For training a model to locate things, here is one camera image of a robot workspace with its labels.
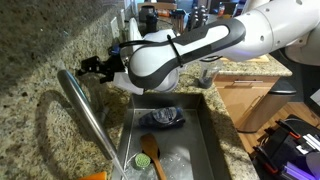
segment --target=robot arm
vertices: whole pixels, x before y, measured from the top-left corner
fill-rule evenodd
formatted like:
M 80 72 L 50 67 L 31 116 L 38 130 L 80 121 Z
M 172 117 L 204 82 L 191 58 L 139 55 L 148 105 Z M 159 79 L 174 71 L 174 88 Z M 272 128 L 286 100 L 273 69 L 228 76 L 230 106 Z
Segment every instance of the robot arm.
M 140 88 L 170 88 L 173 84 L 164 82 L 178 78 L 172 74 L 182 64 L 209 56 L 248 60 L 292 45 L 319 22 L 319 0 L 274 0 L 234 19 L 140 47 L 130 59 L 129 78 Z

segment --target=sink basin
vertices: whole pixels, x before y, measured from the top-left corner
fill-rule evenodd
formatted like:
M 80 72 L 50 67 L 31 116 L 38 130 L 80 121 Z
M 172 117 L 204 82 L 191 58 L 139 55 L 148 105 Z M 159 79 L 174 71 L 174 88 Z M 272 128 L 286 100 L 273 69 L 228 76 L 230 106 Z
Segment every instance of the sink basin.
M 155 130 L 142 128 L 138 120 L 151 110 L 169 106 L 183 109 L 183 127 Z M 210 110 L 202 94 L 154 93 L 132 95 L 124 121 L 118 157 L 129 179 L 158 179 L 153 164 L 143 170 L 134 166 L 141 153 L 140 137 L 152 133 L 160 149 L 160 163 L 167 179 L 231 179 Z M 114 168 L 112 179 L 120 179 Z

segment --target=chrome faucet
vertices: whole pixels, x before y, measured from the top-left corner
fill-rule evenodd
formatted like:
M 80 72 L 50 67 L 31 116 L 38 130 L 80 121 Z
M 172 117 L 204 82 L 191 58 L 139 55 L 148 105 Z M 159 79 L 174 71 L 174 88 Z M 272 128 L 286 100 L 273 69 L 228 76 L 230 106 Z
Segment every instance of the chrome faucet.
M 113 160 L 117 156 L 116 148 L 108 134 L 105 133 L 101 121 L 99 121 L 105 119 L 107 114 L 106 108 L 99 111 L 98 114 L 94 114 L 88 99 L 72 74 L 67 70 L 60 70 L 57 76 L 63 91 L 67 95 L 91 140 L 97 144 L 106 159 Z

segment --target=wooden cabinet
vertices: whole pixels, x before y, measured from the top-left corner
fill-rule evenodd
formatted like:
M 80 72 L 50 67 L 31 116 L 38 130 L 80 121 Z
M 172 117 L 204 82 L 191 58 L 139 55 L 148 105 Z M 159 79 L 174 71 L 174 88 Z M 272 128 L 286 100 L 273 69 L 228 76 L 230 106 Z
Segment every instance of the wooden cabinet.
M 236 128 L 249 116 L 279 77 L 218 75 L 214 84 Z

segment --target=backsplash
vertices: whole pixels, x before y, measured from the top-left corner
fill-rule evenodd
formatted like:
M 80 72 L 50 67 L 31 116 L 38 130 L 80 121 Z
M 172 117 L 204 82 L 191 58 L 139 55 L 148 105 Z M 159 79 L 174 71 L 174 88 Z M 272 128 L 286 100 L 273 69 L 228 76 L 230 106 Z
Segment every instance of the backsplash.
M 1 2 L 0 179 L 110 173 L 111 164 L 83 140 L 56 75 L 63 68 L 74 74 L 81 60 L 94 55 L 108 58 L 109 22 L 123 7 L 123 1 L 109 0 Z M 112 137 L 119 125 L 108 126 Z

